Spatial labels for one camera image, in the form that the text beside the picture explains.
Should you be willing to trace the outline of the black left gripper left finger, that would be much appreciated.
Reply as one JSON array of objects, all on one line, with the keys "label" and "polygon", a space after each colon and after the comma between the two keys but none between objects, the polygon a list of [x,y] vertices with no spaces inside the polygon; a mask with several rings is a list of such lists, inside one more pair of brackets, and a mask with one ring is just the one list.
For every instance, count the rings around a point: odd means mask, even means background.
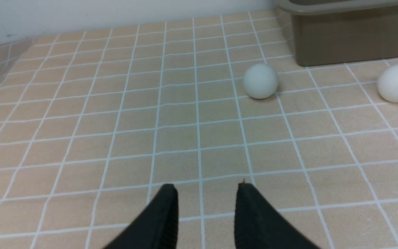
[{"label": "black left gripper left finger", "polygon": [[147,207],[105,249],[175,249],[178,242],[178,191],[161,186]]}]

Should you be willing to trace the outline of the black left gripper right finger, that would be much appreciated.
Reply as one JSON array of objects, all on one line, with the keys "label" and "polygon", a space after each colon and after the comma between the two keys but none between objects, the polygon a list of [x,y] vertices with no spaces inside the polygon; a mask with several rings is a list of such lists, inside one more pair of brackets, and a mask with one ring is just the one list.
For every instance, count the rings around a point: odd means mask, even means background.
[{"label": "black left gripper right finger", "polygon": [[318,249],[251,183],[239,183],[234,215],[237,249]]}]

